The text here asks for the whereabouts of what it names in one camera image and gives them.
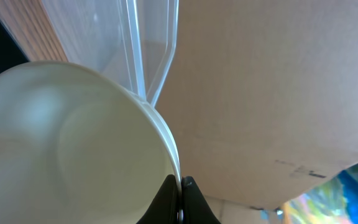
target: clear plastic container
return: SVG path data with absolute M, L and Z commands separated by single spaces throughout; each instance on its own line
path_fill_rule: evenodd
M 173 59 L 178 0 L 43 0 L 69 62 L 153 106 Z

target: plastic container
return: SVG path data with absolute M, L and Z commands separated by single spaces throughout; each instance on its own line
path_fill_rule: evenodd
M 175 53 L 178 0 L 43 0 L 69 62 L 157 102 Z
M 0 223 L 136 223 L 175 142 L 148 102 L 78 65 L 0 75 Z

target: transparent plastic bin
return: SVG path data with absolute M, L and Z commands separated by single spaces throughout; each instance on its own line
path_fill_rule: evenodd
M 154 106 L 173 59 L 178 0 L 43 0 L 69 62 Z

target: wooden surface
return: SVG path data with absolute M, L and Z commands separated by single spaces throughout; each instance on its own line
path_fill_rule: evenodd
M 358 1 L 181 1 L 157 102 L 182 175 L 274 209 L 358 163 Z
M 41 0 L 0 0 L 0 20 L 30 61 L 67 61 Z

